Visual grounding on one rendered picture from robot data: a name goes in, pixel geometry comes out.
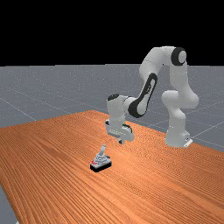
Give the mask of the grey toggle switch black base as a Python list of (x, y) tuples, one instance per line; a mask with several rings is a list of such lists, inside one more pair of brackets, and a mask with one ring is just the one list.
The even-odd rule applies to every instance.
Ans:
[(95, 158), (90, 162), (90, 169), (94, 172), (102, 171), (112, 165), (110, 156), (105, 154), (106, 145), (103, 144)]

